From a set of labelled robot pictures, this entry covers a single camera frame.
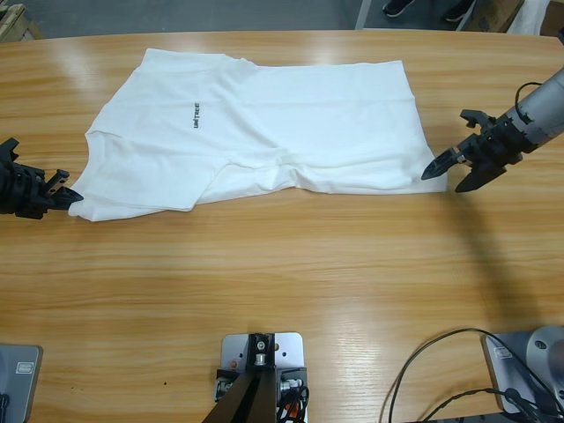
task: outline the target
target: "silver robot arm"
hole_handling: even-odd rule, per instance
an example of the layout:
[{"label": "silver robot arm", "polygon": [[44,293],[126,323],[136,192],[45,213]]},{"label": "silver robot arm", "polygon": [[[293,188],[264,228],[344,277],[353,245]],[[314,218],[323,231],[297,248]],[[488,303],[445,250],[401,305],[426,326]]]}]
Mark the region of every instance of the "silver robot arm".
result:
[{"label": "silver robot arm", "polygon": [[[527,85],[539,87],[519,100]],[[456,192],[465,192],[486,185],[504,174],[507,164],[521,161],[522,152],[533,152],[564,132],[564,68],[544,84],[522,85],[515,106],[497,119],[478,110],[463,110],[460,115],[470,128],[478,124],[480,133],[439,155],[421,179],[435,178],[455,164],[464,163],[471,172],[458,184]]]}]

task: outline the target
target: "shoe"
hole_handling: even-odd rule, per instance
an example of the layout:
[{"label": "shoe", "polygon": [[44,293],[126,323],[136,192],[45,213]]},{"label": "shoe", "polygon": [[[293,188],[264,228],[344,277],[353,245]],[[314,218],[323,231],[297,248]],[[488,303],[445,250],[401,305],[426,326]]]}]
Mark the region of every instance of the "shoe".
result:
[{"label": "shoe", "polygon": [[382,8],[388,18],[397,18],[415,0],[391,0]]},{"label": "shoe", "polygon": [[472,6],[472,3],[474,3],[474,0],[462,0],[448,9],[442,15],[442,18],[451,23],[460,22],[468,9],[470,9],[470,6]]}]

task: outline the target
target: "wooden table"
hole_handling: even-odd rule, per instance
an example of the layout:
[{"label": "wooden table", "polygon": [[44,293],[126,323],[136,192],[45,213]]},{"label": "wooden table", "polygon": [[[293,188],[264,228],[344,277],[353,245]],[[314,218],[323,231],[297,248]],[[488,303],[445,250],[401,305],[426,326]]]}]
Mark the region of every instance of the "wooden table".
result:
[{"label": "wooden table", "polygon": [[[0,135],[20,162],[77,178],[83,133],[146,48],[259,64],[404,60],[435,152],[469,134],[462,108],[499,115],[562,65],[556,39],[486,33],[166,33],[0,46]],[[564,323],[564,139],[469,195],[356,197],[288,189],[190,213],[91,223],[0,217],[0,338],[42,345],[41,422],[200,421],[221,339],[297,330],[313,422],[376,422],[424,340],[475,326]],[[463,176],[453,169],[449,186]],[[491,385],[479,338],[410,368],[396,421]],[[495,412],[493,397],[441,416]]]}]

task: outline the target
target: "floor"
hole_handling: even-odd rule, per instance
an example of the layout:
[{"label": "floor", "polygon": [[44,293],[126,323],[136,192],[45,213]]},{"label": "floor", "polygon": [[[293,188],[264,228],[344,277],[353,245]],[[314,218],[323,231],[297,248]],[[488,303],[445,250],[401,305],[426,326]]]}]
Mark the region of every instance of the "floor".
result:
[{"label": "floor", "polygon": [[[441,15],[457,0],[417,0],[389,19],[373,0],[367,27],[454,29]],[[48,38],[107,33],[353,29],[361,0],[8,0],[23,3]]]}]

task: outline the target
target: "cardboard box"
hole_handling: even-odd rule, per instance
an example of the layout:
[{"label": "cardboard box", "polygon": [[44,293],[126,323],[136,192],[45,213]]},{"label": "cardboard box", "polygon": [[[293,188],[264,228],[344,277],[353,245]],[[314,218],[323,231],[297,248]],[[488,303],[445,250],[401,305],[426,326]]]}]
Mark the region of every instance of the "cardboard box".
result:
[{"label": "cardboard box", "polygon": [[40,29],[26,16],[23,4],[1,7],[0,42],[39,40],[43,37]]},{"label": "cardboard box", "polygon": [[524,0],[477,0],[465,31],[505,33]]},{"label": "cardboard box", "polygon": [[564,0],[552,0],[546,8],[540,34],[557,37],[562,28],[564,28]]}]

